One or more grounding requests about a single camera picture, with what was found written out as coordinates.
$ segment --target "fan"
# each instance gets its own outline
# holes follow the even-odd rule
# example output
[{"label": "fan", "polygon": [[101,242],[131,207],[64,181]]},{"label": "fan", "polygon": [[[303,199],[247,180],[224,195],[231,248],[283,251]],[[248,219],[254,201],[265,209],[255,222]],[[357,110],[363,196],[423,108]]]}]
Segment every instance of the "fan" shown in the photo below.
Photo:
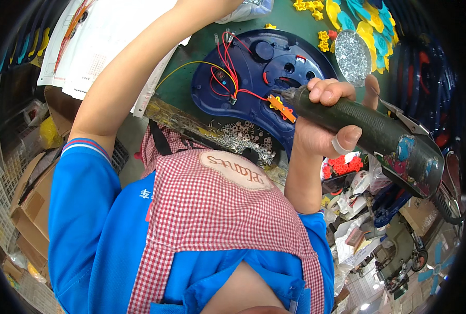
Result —
[{"label": "fan", "polygon": [[431,277],[434,278],[434,283],[432,284],[432,289],[430,290],[430,294],[436,294],[436,289],[437,285],[439,284],[439,274],[441,270],[444,268],[450,266],[453,261],[455,260],[455,255],[450,255],[446,261],[441,263],[441,251],[443,248],[443,243],[439,242],[436,245],[436,249],[434,251],[435,256],[434,256],[434,262],[436,263],[436,266],[432,267],[432,269],[429,269],[428,271],[418,273],[418,282],[427,280]]}]

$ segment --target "finger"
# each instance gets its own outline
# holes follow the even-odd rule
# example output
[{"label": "finger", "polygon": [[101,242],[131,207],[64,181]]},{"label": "finger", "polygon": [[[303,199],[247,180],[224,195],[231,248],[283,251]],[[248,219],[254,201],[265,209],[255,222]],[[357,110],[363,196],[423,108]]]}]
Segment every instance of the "finger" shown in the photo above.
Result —
[{"label": "finger", "polygon": [[378,94],[380,94],[380,85],[378,84],[378,79],[369,74],[366,77],[366,94],[364,95],[364,100],[362,104],[371,109],[378,109]]},{"label": "finger", "polygon": [[335,104],[341,97],[347,97],[350,100],[355,100],[355,88],[347,82],[336,82],[329,84],[322,95],[320,103],[325,106]]},{"label": "finger", "polygon": [[320,101],[320,95],[324,91],[324,89],[331,83],[337,82],[337,79],[330,78],[318,81],[310,91],[310,101],[312,103],[318,103]]},{"label": "finger", "polygon": [[336,134],[337,143],[332,143],[334,150],[339,155],[347,154],[357,145],[362,135],[362,129],[357,126],[346,126]]},{"label": "finger", "polygon": [[311,91],[318,81],[322,81],[322,80],[317,77],[312,78],[306,85],[306,88],[308,88],[308,90]]}]

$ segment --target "worker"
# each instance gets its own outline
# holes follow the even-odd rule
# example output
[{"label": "worker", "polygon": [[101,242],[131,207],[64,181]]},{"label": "worker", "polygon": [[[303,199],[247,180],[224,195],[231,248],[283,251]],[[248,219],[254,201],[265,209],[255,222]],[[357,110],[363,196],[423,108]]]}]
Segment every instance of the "worker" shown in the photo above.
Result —
[{"label": "worker", "polygon": [[[48,217],[49,274],[67,313],[330,313],[320,167],[336,148],[353,149],[362,129],[335,135],[299,117],[285,192],[242,156],[155,123],[142,143],[143,178],[121,189],[111,167],[117,130],[155,66],[241,2],[177,0],[87,92],[54,171]],[[374,76],[366,82],[379,92]],[[355,99],[335,79],[314,78],[308,89],[315,105]],[[374,92],[364,104],[377,105]]]}]

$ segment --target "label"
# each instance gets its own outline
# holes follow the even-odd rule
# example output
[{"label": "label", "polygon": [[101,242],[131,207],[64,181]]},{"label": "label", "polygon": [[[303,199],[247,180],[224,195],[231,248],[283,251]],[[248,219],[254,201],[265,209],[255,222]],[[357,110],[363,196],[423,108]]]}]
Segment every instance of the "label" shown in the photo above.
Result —
[{"label": "label", "polygon": [[220,173],[221,176],[248,190],[267,190],[273,187],[261,168],[242,157],[221,151],[207,151],[200,154],[205,167]]}]

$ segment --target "paper sheet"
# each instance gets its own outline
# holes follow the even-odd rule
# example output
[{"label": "paper sheet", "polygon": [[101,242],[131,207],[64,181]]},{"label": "paper sheet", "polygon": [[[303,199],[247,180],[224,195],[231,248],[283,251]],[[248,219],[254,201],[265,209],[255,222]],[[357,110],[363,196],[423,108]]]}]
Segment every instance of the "paper sheet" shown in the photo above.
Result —
[{"label": "paper sheet", "polygon": [[[173,8],[176,0],[154,2],[147,0],[98,0],[88,9],[86,20],[78,24],[73,38],[54,67],[62,39],[76,9],[83,0],[71,1],[57,23],[45,52],[38,85],[62,87],[62,91],[77,99],[86,92],[115,56],[158,17]],[[154,93],[161,74],[168,64],[174,47],[158,64],[137,99],[134,115],[142,116]]]}]

